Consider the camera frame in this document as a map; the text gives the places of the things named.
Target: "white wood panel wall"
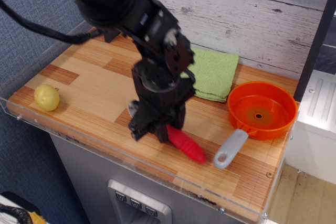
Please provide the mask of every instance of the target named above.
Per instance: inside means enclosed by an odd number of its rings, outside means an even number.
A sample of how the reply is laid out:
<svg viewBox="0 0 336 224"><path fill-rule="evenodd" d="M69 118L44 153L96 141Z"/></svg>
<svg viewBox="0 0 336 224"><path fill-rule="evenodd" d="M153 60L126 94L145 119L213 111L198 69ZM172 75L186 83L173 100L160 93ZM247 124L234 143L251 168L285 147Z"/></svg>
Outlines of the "white wood panel wall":
<svg viewBox="0 0 336 224"><path fill-rule="evenodd" d="M195 47L299 79L327 0L159 0Z"/></svg>

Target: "gray fabric wall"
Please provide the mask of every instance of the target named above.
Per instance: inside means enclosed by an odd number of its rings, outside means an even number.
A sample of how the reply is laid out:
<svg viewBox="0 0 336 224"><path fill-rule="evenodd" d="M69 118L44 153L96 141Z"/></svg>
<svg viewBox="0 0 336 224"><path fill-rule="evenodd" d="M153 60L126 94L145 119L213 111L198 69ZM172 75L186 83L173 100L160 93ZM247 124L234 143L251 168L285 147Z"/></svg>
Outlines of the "gray fabric wall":
<svg viewBox="0 0 336 224"><path fill-rule="evenodd" d="M69 33L89 25L73 0L4 0L30 21ZM20 27L0 10L0 97L8 99L69 45ZM36 205L50 223L86 223L47 133L0 111L0 193Z"/></svg>

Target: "yellow potato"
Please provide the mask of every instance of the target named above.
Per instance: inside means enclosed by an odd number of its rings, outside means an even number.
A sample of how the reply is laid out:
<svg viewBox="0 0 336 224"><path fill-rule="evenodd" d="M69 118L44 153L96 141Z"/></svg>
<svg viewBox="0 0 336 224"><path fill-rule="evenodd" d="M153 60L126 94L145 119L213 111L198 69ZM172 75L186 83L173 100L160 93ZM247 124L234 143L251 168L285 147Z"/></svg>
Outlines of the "yellow potato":
<svg viewBox="0 0 336 224"><path fill-rule="evenodd" d="M59 104L59 94L53 86L42 84L36 88L34 100L42 110L52 111Z"/></svg>

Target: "orange pan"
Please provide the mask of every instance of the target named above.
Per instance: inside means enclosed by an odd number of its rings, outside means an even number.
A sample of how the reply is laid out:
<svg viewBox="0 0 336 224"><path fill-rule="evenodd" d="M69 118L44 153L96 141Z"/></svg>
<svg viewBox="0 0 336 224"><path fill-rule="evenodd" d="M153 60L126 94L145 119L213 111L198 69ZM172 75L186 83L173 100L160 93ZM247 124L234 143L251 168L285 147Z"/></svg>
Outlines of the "orange pan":
<svg viewBox="0 0 336 224"><path fill-rule="evenodd" d="M298 108L284 89L267 82L248 82L231 91L227 105L229 119L236 130L218 149L214 165L226 168L251 137L271 140L286 133L295 121Z"/></svg>

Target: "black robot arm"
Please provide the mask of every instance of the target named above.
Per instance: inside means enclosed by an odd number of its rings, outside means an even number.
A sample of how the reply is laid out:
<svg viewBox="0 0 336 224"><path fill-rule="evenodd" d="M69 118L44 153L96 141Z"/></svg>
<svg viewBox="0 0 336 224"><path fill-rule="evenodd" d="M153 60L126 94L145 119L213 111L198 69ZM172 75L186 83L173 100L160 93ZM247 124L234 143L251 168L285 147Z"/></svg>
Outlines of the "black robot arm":
<svg viewBox="0 0 336 224"><path fill-rule="evenodd" d="M85 20L102 30L130 36L142 60L132 69L139 102L129 124L134 139L147 132L166 142L166 124L181 129L185 102L194 94L190 42L177 19L157 0L76 0ZM181 79L181 72L189 78Z"/></svg>

